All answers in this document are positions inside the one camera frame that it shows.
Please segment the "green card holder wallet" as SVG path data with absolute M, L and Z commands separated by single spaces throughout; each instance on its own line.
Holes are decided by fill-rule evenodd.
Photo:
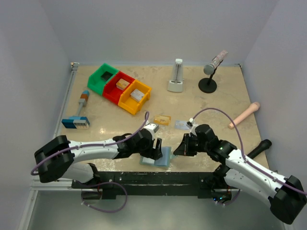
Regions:
M 153 167 L 169 167 L 170 161 L 176 156 L 172 152 L 171 147 L 162 147 L 162 157 L 158 160 L 153 160 L 150 158 L 140 157 L 140 165 L 148 165 Z

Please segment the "gold VIP card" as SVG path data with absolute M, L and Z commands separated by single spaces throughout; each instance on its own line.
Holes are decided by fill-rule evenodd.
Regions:
M 155 115 L 153 121 L 154 121 L 156 124 L 158 124 L 158 122 L 159 122 L 158 119 L 159 119 L 159 116 Z
M 164 116 L 164 115 L 158 115 L 159 119 L 158 119 L 158 124 L 159 125 L 164 125 L 164 126 L 168 126 L 171 122 L 171 117 L 170 116 Z

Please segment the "white VIP card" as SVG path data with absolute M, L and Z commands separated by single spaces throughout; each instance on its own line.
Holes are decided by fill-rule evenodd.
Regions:
M 187 124 L 187 121 L 180 121 L 180 120 L 176 120 L 175 121 L 175 129 L 180 129 L 180 130 L 189 130 L 190 127 Z

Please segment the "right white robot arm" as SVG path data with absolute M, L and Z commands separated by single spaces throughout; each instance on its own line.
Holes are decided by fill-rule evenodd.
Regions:
M 175 155 L 195 156 L 205 152 L 226 170 L 222 175 L 230 187 L 242 190 L 265 203 L 271 213 L 291 225 L 307 204 L 306 193 L 298 178 L 271 171 L 226 140 L 219 140 L 209 125 L 194 126 L 184 134 Z

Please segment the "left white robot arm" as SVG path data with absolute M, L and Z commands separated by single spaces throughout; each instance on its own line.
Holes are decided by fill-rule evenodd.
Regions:
M 152 160 L 162 158 L 162 140 L 155 139 L 154 135 L 150 127 L 142 128 L 134 134 L 126 133 L 93 142 L 72 141 L 60 135 L 34 153 L 36 167 L 31 174 L 39 176 L 41 183 L 67 178 L 85 184 L 96 178 L 98 172 L 94 165 L 83 165 L 83 161 L 124 159 L 132 154 L 140 154 Z

